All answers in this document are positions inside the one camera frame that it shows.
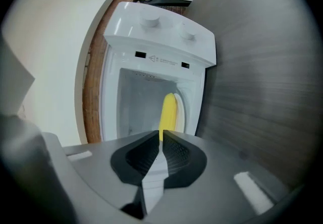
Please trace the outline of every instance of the gray plastic surface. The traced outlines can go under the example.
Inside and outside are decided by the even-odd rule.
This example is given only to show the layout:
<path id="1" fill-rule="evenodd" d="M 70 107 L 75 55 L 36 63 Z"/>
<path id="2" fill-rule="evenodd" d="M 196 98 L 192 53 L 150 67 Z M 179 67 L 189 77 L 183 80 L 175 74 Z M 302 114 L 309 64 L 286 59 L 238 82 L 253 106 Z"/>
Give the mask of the gray plastic surface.
<path id="1" fill-rule="evenodd" d="M 201 148 L 207 156 L 207 166 L 204 173 L 191 186 L 166 189 L 161 200 L 145 218 L 146 221 L 174 224 L 242 223 L 256 217 L 233 179 L 239 172 L 252 173 L 277 199 L 287 195 L 286 187 L 277 178 L 258 164 L 241 159 L 238 149 L 224 143 L 173 133 Z M 100 144 L 67 147 L 64 151 L 66 154 L 91 151 L 93 156 L 74 161 L 72 165 L 82 179 L 102 198 L 111 205 L 122 207 L 133 200 L 136 187 L 121 183 L 111 169 L 110 157 L 116 149 L 143 135 Z"/>
<path id="2" fill-rule="evenodd" d="M 56 135 L 43 133 L 43 137 L 55 172 L 74 206 L 79 223 L 142 223 L 111 206 L 83 181 L 68 161 Z"/>

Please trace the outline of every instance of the warning label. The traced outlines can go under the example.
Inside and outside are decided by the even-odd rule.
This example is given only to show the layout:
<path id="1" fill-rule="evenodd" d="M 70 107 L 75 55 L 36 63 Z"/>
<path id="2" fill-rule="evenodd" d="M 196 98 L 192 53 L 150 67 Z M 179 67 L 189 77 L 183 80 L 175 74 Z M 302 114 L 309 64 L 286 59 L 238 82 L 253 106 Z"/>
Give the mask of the warning label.
<path id="1" fill-rule="evenodd" d="M 160 62 L 160 63 L 163 63 L 163 64 L 169 64 L 169 65 L 173 65 L 173 66 L 178 65 L 177 62 L 170 61 L 170 60 L 167 60 L 167 59 L 158 58 L 155 55 L 150 56 L 149 59 L 152 60 L 154 63 L 155 62 L 156 63 Z"/>
<path id="2" fill-rule="evenodd" d="M 159 61 L 160 61 L 161 63 L 164 63 L 164 64 L 169 64 L 169 65 L 178 65 L 178 63 L 177 63 L 177 62 L 173 62 L 173 61 L 166 60 L 166 59 L 162 59 L 162 58 L 160 58 L 160 59 L 159 59 Z"/>
<path id="3" fill-rule="evenodd" d="M 153 62 L 155 62 L 156 56 L 153 55 L 153 56 L 149 57 L 149 59 L 151 59 Z"/>

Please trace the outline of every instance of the yellow object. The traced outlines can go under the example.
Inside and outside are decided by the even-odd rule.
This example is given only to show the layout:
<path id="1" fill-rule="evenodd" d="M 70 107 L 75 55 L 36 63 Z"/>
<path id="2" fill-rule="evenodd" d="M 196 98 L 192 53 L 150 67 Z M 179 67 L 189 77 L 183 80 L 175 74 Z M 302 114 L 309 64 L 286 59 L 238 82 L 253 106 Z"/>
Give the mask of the yellow object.
<path id="1" fill-rule="evenodd" d="M 176 126 L 177 104 L 174 94 L 166 95 L 159 123 L 159 139 L 163 140 L 163 130 L 174 131 Z"/>

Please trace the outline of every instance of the washer knob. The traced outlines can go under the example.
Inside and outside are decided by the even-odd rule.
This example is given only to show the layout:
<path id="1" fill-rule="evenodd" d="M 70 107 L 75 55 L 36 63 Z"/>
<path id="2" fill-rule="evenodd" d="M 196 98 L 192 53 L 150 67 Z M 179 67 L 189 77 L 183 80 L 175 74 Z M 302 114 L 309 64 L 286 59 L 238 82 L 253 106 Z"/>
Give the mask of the washer knob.
<path id="1" fill-rule="evenodd" d="M 140 11 L 140 24 L 146 27 L 155 27 L 159 22 L 159 14 L 153 10 L 143 8 Z"/>
<path id="2" fill-rule="evenodd" d="M 178 33 L 182 38 L 187 40 L 193 39 L 196 35 L 195 29 L 190 24 L 184 22 L 181 22 L 178 26 Z"/>

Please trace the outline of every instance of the washing machine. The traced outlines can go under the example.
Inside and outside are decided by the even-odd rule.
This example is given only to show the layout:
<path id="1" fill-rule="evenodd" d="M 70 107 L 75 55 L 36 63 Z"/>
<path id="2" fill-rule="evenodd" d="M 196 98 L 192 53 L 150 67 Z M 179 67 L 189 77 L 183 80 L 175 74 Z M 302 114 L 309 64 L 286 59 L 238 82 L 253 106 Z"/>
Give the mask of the washing machine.
<path id="1" fill-rule="evenodd" d="M 158 130 L 163 101 L 177 102 L 175 131 L 195 135 L 205 69 L 217 64 L 214 34 L 184 16 L 121 2 L 104 32 L 100 131 L 114 140 Z"/>

